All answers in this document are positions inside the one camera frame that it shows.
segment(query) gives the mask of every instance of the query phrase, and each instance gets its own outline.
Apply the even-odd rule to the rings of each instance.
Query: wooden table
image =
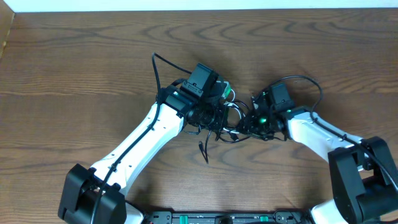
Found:
[[[153,104],[152,52],[214,68],[244,101],[276,78],[313,77],[325,91],[320,115],[382,137],[398,162],[397,30],[398,9],[18,14],[0,63],[0,220],[61,223],[66,173],[112,151]],[[162,86],[187,77],[158,65]],[[305,80],[287,84],[298,105],[318,98]],[[305,146],[211,140],[206,165],[206,135],[167,143],[128,199],[146,209],[266,211],[331,198],[328,164]]]

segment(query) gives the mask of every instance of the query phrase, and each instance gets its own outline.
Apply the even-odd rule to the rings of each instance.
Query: robotic arm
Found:
[[[58,216],[73,224],[90,221],[95,224],[142,223],[142,212],[125,201],[136,177],[160,148],[183,129],[184,124],[214,131],[220,138],[221,131],[228,125],[229,110],[220,100],[225,99],[229,91],[229,83],[202,64],[197,65],[188,80],[176,80],[161,89],[157,103],[143,122],[114,151],[88,170],[77,164],[67,174]],[[236,126],[239,133],[264,141],[273,139],[275,133],[283,133],[285,140],[300,142],[329,162],[334,200],[311,209],[314,224],[363,223],[398,209],[398,194],[393,182],[367,154],[358,149],[358,145],[366,146],[396,181],[397,170],[382,139],[363,140],[352,136],[322,120],[312,110],[295,107],[283,83],[270,85],[252,97],[252,108]],[[150,131],[142,136],[149,127]],[[118,158],[138,138],[138,143],[123,155],[114,169]],[[362,180],[358,173],[361,169],[373,169],[374,175]],[[102,185],[103,195],[97,191]],[[93,209],[96,201],[99,201],[97,211]]]

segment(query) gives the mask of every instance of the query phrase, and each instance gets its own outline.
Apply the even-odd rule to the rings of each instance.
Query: white wall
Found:
[[[4,0],[14,12],[398,7],[398,0]]]

